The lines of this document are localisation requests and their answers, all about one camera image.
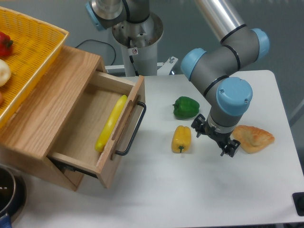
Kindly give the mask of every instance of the white table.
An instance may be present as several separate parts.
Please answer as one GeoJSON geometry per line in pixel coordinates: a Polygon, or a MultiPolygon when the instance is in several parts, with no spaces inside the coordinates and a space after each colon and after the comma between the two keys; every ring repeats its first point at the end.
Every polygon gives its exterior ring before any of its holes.
{"type": "Polygon", "coordinates": [[[270,71],[238,72],[253,88],[253,100],[239,124],[269,131],[275,143],[256,154],[240,149],[230,158],[207,136],[188,153],[171,152],[178,125],[172,104],[179,96],[210,105],[185,76],[145,78],[147,112],[130,153],[122,159],[111,189],[85,177],[72,192],[24,174],[28,201],[15,228],[157,228],[232,226],[304,221],[292,194],[304,191],[304,177],[270,71]]]}

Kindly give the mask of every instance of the wooden cabinet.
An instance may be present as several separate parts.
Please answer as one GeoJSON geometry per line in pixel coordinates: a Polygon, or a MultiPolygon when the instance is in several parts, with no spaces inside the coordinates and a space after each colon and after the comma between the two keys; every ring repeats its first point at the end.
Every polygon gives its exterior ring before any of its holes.
{"type": "Polygon", "coordinates": [[[144,77],[108,75],[100,56],[64,46],[18,111],[0,129],[0,163],[76,190],[84,174],[110,187],[144,115],[144,77]],[[127,103],[104,151],[95,142],[118,98],[127,103]]]}

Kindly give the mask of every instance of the plastic basket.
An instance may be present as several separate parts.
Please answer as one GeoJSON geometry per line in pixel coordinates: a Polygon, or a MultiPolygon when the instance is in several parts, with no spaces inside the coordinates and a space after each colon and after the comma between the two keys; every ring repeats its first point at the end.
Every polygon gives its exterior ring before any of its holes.
{"type": "Polygon", "coordinates": [[[14,41],[13,53],[0,57],[11,69],[8,82],[0,87],[0,128],[17,111],[54,62],[68,32],[25,14],[0,7],[0,31],[14,41]]]}

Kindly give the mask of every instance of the drawer handle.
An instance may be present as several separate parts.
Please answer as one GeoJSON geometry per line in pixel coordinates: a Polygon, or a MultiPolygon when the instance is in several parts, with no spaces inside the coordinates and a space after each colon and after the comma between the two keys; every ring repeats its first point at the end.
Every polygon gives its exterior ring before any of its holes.
{"type": "Polygon", "coordinates": [[[143,107],[141,116],[139,117],[139,120],[138,120],[138,122],[137,122],[137,124],[136,124],[136,126],[135,126],[134,132],[133,132],[133,134],[132,134],[132,136],[131,136],[131,139],[130,139],[130,141],[129,141],[129,144],[128,144],[127,148],[126,148],[125,151],[123,151],[123,152],[121,152],[121,151],[115,151],[115,154],[117,154],[117,155],[125,156],[125,155],[128,154],[128,152],[130,151],[130,148],[131,148],[131,146],[132,146],[132,143],[133,143],[133,141],[134,141],[134,138],[135,138],[135,136],[136,136],[136,134],[137,134],[137,132],[138,132],[138,129],[139,129],[141,123],[142,123],[143,116],[144,116],[144,114],[146,113],[147,106],[146,106],[145,103],[143,103],[143,102],[141,102],[141,101],[137,102],[137,105],[143,107]]]}

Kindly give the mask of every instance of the croissant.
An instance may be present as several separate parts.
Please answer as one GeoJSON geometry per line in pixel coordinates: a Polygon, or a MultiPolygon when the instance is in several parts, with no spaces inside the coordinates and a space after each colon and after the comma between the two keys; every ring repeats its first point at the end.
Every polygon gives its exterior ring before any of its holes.
{"type": "Polygon", "coordinates": [[[247,153],[259,152],[275,141],[271,133],[253,126],[239,125],[232,135],[241,142],[241,148],[247,153]]]}

